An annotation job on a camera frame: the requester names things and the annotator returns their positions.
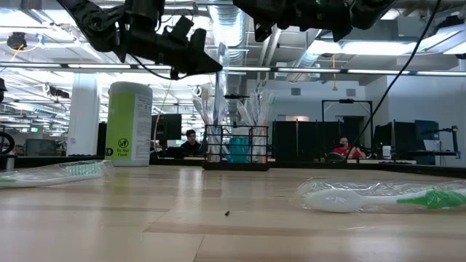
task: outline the table surface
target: table surface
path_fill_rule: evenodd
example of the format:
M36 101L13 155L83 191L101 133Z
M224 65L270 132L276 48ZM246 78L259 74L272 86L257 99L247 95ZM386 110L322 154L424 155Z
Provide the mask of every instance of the table surface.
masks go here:
M117 168L106 180L0 189L0 261L466 260L466 212L302 210L289 197L309 178L450 180L370 170L150 166Z

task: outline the black wire rack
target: black wire rack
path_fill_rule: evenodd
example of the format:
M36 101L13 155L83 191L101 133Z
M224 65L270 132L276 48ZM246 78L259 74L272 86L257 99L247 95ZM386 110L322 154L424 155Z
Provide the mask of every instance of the black wire rack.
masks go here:
M248 134L244 135L234 135L229 133L229 129L237 127L246 127L248 128ZM241 144L225 144L224 138L248 138L248 143ZM269 127L268 126L247 126L247 125L237 125L237 124L206 124L204 130L205 138L205 162L203 167L207 170L268 170L269 163L267 161L267 148L269 140ZM262 145L254 145L254 140L257 138L263 138L265 143ZM218 152L212 153L209 151L211 146L218 146ZM229 151L235 146L247 147L247 153L245 154L236 154L231 152L226 152L224 147L228 148ZM262 154L254 154L254 148L264 147ZM218 161L212 160L214 156L218 156ZM232 162L229 161L233 156L246 156L247 162ZM263 157L264 161L261 163L255 163L254 159L259 156Z

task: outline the red shirt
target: red shirt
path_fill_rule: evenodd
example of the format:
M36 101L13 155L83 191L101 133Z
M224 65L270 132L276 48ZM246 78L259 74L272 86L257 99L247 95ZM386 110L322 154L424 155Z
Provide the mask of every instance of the red shirt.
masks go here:
M341 156L346 156L348 154L348 151L350 150L350 148L335 148L333 150L333 152L341 155ZM355 150L355 153L352 155L352 158L359 158L359 157L362 157L363 155L361 155L361 153L359 153L358 151Z

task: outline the man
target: man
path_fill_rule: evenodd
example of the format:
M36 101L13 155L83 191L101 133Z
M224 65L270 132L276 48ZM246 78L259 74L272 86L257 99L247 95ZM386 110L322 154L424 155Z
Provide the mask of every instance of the man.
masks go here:
M181 147L186 150L188 155L198 154L201 144L196 141L196 131L186 131L186 138L188 140L183 145L181 145Z
M340 138L340 147L335 148L333 152L346 157L349 150L350 150L350 147L348 146L348 138L343 137L343 138ZM354 158L364 159L365 157L366 157L366 154L364 154L364 152L362 152L357 147L354 147L348 156L349 159L354 159Z

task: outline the woman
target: woman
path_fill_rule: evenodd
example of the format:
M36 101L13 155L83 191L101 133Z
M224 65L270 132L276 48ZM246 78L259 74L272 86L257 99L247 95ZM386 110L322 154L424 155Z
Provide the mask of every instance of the woman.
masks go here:
M348 151L350 150L350 147L348 146L348 138L340 138L340 147L335 148L333 152L341 155L341 156L346 156L348 154ZM354 158L362 158L364 159L366 157L366 154L362 152L359 148L354 147L351 152L349 153L348 158L349 159L354 159Z

